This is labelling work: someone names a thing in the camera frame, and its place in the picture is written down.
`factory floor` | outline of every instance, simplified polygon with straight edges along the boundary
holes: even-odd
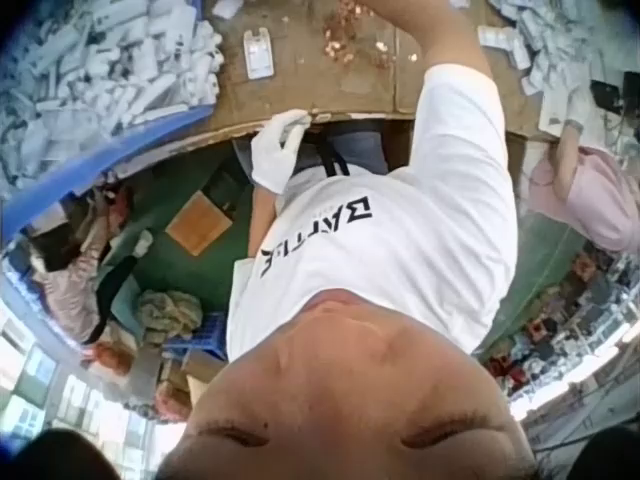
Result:
[[[155,235],[155,243],[134,272],[140,286],[179,290],[200,298],[206,311],[226,310],[233,263],[243,258],[247,248],[251,187],[242,172],[235,175],[241,180],[237,182],[233,225],[200,256],[187,253],[164,230],[208,178],[219,175],[222,166],[233,169],[236,164],[231,146],[223,144],[168,160],[135,178],[136,208],[125,229],[122,247],[118,247],[110,263],[130,251],[137,234],[147,228]],[[542,289],[564,277],[584,243],[568,227],[535,213],[520,218],[519,230],[516,277],[482,349],[527,321],[530,302]]]

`blue bin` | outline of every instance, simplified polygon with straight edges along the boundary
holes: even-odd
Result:
[[[164,350],[184,357],[188,350],[205,351],[223,362],[227,361],[227,316],[224,313],[208,313],[202,319],[200,328],[193,337],[185,340],[174,337],[165,342]]]
[[[202,1],[191,0],[190,3],[198,10],[198,19],[201,20],[203,18]],[[33,13],[45,15],[46,12],[55,8],[56,4],[59,5],[56,1],[42,0],[33,9]],[[31,28],[32,20],[27,19],[23,28]],[[19,41],[20,33],[18,29],[13,38],[14,42]],[[101,173],[113,165],[159,144],[170,134],[209,117],[213,111],[214,106],[200,106],[187,112],[128,128],[109,143],[69,159],[53,171],[47,172],[36,184],[20,191],[8,203],[2,205],[0,247],[6,246],[16,233],[67,193],[92,184]]]

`white glove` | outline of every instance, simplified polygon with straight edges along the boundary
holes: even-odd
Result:
[[[293,175],[298,150],[311,117],[304,110],[275,115],[251,142],[253,180],[281,195]]]
[[[593,95],[588,85],[576,88],[569,95],[569,105],[567,107],[567,121],[573,121],[584,128],[591,109],[593,108]]]

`pink shirt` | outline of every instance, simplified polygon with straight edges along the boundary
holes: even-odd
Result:
[[[529,207],[572,226],[598,246],[612,252],[637,252],[640,247],[638,207],[631,180],[615,159],[599,150],[580,149],[580,160],[567,202],[553,191],[554,172],[548,159],[533,170]]]
[[[79,343],[86,341],[100,323],[95,283],[107,238],[107,222],[96,220],[95,235],[85,251],[65,270],[46,273],[41,279],[52,317]]]

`wooden workbench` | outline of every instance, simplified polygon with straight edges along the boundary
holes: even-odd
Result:
[[[326,19],[335,10],[335,0],[246,2],[230,21],[210,18],[214,4],[215,0],[204,0],[204,12],[224,36],[222,51],[226,57],[215,113],[145,157],[159,160],[244,135],[273,114],[290,108],[319,114],[319,122],[414,118],[424,75],[421,62],[414,56],[419,54],[419,47],[386,21],[368,15],[360,18],[357,38],[350,43],[355,59],[344,64],[324,51]],[[472,2],[466,14],[477,25],[505,25],[487,2]],[[250,81],[243,33],[259,27],[267,27],[271,33],[276,74]],[[386,66],[379,64],[381,53],[376,42],[389,47],[391,61]],[[537,136],[540,99],[522,94],[521,74],[511,67],[504,52],[487,54],[505,108],[507,130],[525,137]]]

